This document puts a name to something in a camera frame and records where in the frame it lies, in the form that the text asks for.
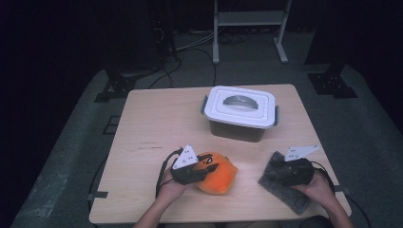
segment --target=wooden table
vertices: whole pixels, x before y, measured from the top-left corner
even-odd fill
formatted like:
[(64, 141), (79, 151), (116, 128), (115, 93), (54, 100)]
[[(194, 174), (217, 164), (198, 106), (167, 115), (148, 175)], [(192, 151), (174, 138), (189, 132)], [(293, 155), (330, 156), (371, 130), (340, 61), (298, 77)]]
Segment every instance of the wooden table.
[[(187, 144), (197, 154), (222, 153), (239, 173), (225, 196), (208, 195), (197, 187), (187, 190), (167, 209), (161, 222), (281, 220), (326, 215), (320, 206), (311, 203), (299, 216), (258, 184), (275, 151), (286, 154), (289, 146), (320, 145), (296, 89), (292, 85), (242, 87), (272, 93), (279, 106), (278, 125), (266, 130), (260, 142), (229, 140), (210, 133), (201, 106), (211, 87), (131, 91), (98, 187), (99, 192), (108, 194), (105, 199), (95, 199), (90, 221), (136, 222), (154, 200), (163, 161)], [(307, 159), (321, 163), (338, 185), (322, 147)], [(337, 192), (336, 197), (351, 215), (344, 194)]]

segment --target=shelf leg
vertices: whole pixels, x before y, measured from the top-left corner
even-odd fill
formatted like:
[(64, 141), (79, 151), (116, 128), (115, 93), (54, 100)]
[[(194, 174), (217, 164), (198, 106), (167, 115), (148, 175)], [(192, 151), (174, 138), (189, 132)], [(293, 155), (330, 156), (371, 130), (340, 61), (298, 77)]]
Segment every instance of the shelf leg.
[(274, 39), (276, 48), (278, 50), (278, 55), (283, 64), (288, 63), (287, 55), (285, 54), (284, 48), (282, 47), (281, 41), (284, 36), (285, 26), (287, 25), (288, 15), (290, 13), (292, 0), (288, 0), (287, 6), (285, 7), (284, 14), (282, 16), (281, 26), (279, 28), (278, 37)]
[(220, 61), (219, 57), (219, 7), (218, 0), (214, 1), (214, 38), (213, 38), (213, 64)]

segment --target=sponge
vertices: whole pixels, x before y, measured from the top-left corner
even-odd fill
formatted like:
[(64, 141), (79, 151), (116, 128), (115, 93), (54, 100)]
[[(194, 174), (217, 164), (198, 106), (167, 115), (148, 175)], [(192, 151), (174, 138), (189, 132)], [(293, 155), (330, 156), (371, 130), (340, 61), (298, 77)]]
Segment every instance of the sponge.
[(284, 162), (284, 156), (276, 151), (267, 163), (264, 173), (258, 183), (287, 204), (295, 213), (300, 215), (306, 210), (311, 200), (298, 190), (291, 187), (285, 187), (276, 180), (276, 176), (281, 175), (279, 173), (281, 170), (273, 167), (273, 164), (278, 162)]

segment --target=white plastic container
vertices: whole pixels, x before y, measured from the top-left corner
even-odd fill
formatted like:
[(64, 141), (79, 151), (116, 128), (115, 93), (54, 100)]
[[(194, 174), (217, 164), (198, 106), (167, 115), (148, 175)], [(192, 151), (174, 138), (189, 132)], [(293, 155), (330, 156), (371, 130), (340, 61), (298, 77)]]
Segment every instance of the white plastic container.
[(277, 123), (278, 115), (271, 93), (232, 86), (213, 87), (203, 113), (213, 135), (254, 143)]

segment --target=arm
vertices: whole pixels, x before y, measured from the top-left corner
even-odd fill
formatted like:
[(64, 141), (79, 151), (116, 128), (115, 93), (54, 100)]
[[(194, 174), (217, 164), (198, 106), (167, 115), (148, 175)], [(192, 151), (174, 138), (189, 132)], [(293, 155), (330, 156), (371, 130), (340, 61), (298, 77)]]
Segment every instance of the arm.
[(354, 227), (347, 213), (330, 189), (328, 181), (322, 174), (315, 172), (309, 184), (297, 185), (293, 186), (293, 188), (321, 205), (328, 213), (329, 219), (335, 228)]
[(169, 169), (165, 170), (162, 183), (163, 186), (161, 187), (158, 197), (136, 222), (133, 228), (157, 227), (163, 212), (165, 212), (172, 202), (180, 198), (187, 188), (192, 186), (192, 184), (182, 185), (172, 180)]

